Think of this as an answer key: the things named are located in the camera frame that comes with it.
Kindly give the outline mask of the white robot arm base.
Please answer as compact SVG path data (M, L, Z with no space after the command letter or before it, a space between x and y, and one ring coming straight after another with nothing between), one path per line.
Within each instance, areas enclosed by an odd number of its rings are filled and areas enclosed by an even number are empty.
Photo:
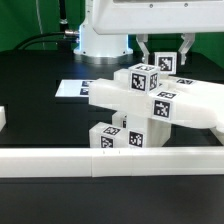
M132 59L127 35L99 35L92 27L94 0L85 0L85 19L79 26L79 44L75 59L91 64L118 64Z

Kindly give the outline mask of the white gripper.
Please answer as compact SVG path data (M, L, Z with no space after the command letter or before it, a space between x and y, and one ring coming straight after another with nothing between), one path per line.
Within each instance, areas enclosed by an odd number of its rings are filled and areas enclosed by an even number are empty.
M98 34L137 34L145 64L147 34L183 33L178 53L184 65L194 33L224 31L224 0L93 0L92 25Z

